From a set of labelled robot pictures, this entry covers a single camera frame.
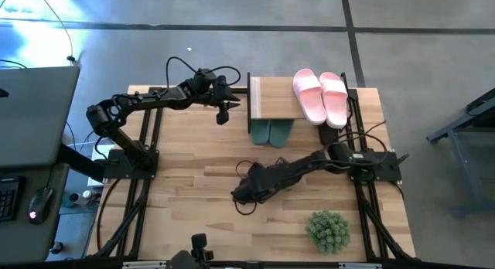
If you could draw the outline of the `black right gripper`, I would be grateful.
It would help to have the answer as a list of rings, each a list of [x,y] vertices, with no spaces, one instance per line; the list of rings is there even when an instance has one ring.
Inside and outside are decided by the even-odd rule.
[[[259,162],[254,162],[248,169],[247,175],[230,194],[236,203],[263,203],[280,190],[294,184],[294,163],[278,160],[274,165],[263,166]]]

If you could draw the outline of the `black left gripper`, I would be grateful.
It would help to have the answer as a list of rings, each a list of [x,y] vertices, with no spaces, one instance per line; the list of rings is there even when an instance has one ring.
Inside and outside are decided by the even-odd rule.
[[[230,101],[230,88],[226,85],[226,77],[220,75],[213,83],[213,95],[210,105],[218,108],[216,121],[218,125],[223,125],[229,121],[228,111],[237,111],[240,103]]]

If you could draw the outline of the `dark green slide sandal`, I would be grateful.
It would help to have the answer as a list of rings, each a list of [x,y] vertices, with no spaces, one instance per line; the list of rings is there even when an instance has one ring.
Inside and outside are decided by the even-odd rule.
[[[291,134],[293,120],[272,120],[269,143],[275,148],[283,148]]]
[[[251,120],[251,140],[255,145],[268,143],[270,137],[269,120]]]

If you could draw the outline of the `pink slide sandal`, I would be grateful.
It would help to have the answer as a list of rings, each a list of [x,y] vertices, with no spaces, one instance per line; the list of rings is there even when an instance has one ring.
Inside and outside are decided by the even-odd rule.
[[[293,77],[292,88],[306,120],[312,125],[324,123],[323,89],[316,75],[308,68],[299,70]]]
[[[324,72],[319,76],[323,89],[322,99],[326,111],[326,123],[335,129],[344,128],[347,124],[347,98],[345,83],[335,74]]]

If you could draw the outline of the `wooden shelf with black posts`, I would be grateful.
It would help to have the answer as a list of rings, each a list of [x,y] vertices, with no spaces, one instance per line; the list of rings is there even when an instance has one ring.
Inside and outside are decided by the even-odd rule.
[[[307,121],[302,113],[302,109],[292,88],[292,81],[294,76],[295,75],[291,77],[249,76],[248,93],[250,99],[251,119],[303,119]]]

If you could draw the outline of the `green artificial ball plant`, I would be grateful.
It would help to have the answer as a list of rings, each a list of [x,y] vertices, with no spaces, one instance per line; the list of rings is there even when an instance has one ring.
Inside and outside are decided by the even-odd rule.
[[[340,213],[314,212],[305,230],[312,245],[325,255],[338,254],[350,244],[349,221]]]

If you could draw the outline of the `white power strip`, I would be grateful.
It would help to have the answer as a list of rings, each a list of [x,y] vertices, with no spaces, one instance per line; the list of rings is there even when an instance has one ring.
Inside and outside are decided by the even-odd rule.
[[[97,149],[94,149],[92,151],[91,160],[95,161],[100,158],[107,158],[110,153],[110,150],[113,147],[114,147],[113,145],[98,145]],[[103,187],[104,184],[106,184],[107,182],[108,180],[106,178],[103,178],[101,182],[89,178],[87,180],[87,186],[89,188],[98,188],[98,187]]]

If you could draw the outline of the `small white bottle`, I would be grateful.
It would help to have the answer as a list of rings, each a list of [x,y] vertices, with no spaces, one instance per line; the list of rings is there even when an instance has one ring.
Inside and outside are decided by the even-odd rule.
[[[69,201],[74,205],[87,206],[96,200],[97,195],[98,193],[94,190],[85,190],[82,193],[70,194]]]

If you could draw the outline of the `grey monitor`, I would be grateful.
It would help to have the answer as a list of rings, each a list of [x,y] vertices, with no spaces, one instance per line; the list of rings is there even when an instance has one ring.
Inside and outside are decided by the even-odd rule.
[[[55,162],[79,75],[77,66],[0,70],[0,168]]]

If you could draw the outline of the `blue-grey metal cart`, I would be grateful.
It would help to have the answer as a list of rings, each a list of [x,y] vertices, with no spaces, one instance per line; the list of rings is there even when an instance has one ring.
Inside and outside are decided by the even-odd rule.
[[[470,203],[452,208],[457,217],[495,211],[495,87],[473,100],[463,114],[426,140],[446,138],[466,180]]]

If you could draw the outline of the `black computer mouse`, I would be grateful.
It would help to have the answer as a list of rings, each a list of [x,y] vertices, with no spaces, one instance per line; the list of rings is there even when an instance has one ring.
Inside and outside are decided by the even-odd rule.
[[[44,223],[50,214],[50,203],[53,189],[42,187],[32,195],[28,207],[28,221],[31,224],[40,225]]]

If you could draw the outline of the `dark grey side desk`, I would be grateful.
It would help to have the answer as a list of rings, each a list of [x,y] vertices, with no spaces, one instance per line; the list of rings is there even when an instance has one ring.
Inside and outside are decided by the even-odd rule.
[[[48,257],[55,241],[68,173],[67,164],[0,170],[0,178],[20,179],[15,219],[0,222],[0,264],[32,263]],[[50,212],[44,223],[35,225],[28,221],[28,207],[32,195],[42,187],[53,189]]]

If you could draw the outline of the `black keyboard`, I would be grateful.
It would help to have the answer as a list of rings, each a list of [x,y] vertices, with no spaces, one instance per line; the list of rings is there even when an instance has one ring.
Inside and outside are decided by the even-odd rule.
[[[0,178],[0,222],[15,219],[19,186],[19,177]]]

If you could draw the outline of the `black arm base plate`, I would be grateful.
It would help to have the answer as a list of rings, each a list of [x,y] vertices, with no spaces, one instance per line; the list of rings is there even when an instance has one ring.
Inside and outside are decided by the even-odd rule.
[[[133,165],[123,150],[110,150],[108,158],[101,161],[105,179],[154,179],[159,163],[159,151],[148,152],[148,163]]]
[[[399,165],[406,158],[398,157],[395,152],[373,152],[371,149],[367,154],[373,154],[374,160],[380,161],[379,165],[368,167],[353,167],[349,170],[349,177],[360,182],[397,182],[401,181]]]

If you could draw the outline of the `silver metal bracket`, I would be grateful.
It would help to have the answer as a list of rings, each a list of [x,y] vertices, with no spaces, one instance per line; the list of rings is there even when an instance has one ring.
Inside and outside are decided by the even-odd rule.
[[[381,264],[372,263],[338,263],[339,269],[383,269]]]
[[[166,269],[166,265],[163,260],[137,260],[124,262],[121,269]]]

